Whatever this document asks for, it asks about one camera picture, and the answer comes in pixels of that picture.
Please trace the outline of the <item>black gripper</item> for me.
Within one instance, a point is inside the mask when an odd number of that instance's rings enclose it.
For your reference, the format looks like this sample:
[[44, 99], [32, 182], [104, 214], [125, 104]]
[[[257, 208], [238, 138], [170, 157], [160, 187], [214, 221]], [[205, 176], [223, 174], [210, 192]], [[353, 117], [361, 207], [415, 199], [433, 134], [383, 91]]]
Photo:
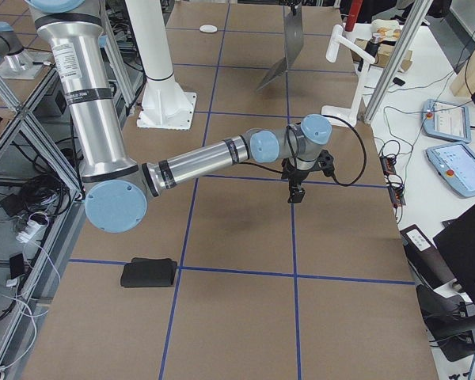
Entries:
[[296, 16], [299, 11], [298, 5], [301, 3], [301, 0], [283, 0], [284, 6], [289, 6], [291, 8], [291, 13], [293, 16]]
[[305, 189], [301, 186], [302, 182], [309, 176], [309, 173], [320, 170], [320, 165], [314, 161], [309, 168], [297, 168], [290, 158], [282, 160], [282, 180], [289, 181], [288, 203], [301, 203], [305, 196]]

